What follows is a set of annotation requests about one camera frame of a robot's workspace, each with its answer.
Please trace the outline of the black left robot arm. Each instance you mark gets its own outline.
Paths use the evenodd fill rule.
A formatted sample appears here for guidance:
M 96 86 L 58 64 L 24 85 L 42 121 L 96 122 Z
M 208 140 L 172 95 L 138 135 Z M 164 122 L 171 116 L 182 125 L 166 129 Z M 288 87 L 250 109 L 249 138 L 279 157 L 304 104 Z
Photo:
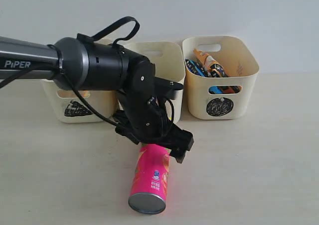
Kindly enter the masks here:
M 52 80 L 76 95 L 84 90 L 115 91 L 122 109 L 107 123 L 116 133 L 135 144 L 168 148 L 178 163 L 193 145 L 192 133 L 180 129 L 174 111 L 166 110 L 183 85 L 157 77 L 146 56 L 119 44 L 99 44 L 84 35 L 53 45 L 2 37 L 0 79 L 2 87 L 16 79 Z

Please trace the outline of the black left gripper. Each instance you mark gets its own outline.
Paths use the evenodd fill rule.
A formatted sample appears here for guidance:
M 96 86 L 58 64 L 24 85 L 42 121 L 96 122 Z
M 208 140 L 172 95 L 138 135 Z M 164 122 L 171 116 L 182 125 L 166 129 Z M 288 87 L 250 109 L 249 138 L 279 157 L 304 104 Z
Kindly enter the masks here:
M 115 132 L 134 144 L 154 143 L 170 149 L 169 155 L 182 163 L 191 150 L 193 134 L 174 125 L 168 118 L 165 103 L 167 98 L 158 98 L 155 91 L 117 91 L 122 110 L 113 114 L 117 123 Z

